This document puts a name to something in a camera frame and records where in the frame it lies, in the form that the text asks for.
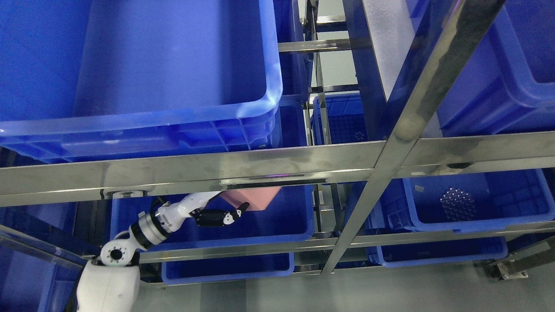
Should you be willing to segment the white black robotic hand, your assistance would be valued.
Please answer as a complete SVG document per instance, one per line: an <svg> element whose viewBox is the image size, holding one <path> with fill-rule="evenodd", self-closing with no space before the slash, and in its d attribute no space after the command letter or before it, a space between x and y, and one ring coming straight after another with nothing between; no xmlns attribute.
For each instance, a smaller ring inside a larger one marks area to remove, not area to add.
<svg viewBox="0 0 555 312"><path fill-rule="evenodd" d="M242 203L231 211L203 208L221 191L191 193L177 203L165 203L156 211L156 222L162 234L179 230L186 218L192 217L199 227L224 227L242 217L250 203Z"/></svg>

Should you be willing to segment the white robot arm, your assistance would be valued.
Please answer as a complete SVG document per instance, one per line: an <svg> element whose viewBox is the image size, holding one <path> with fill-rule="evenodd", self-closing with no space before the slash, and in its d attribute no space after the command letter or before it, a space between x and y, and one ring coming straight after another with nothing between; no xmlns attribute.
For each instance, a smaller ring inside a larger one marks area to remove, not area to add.
<svg viewBox="0 0 555 312"><path fill-rule="evenodd" d="M256 207L256 200L242 192L215 191L192 193L143 213L87 262L75 290L75 311L130 312L140 287L140 251L168 239L188 218L200 227L224 227Z"/></svg>

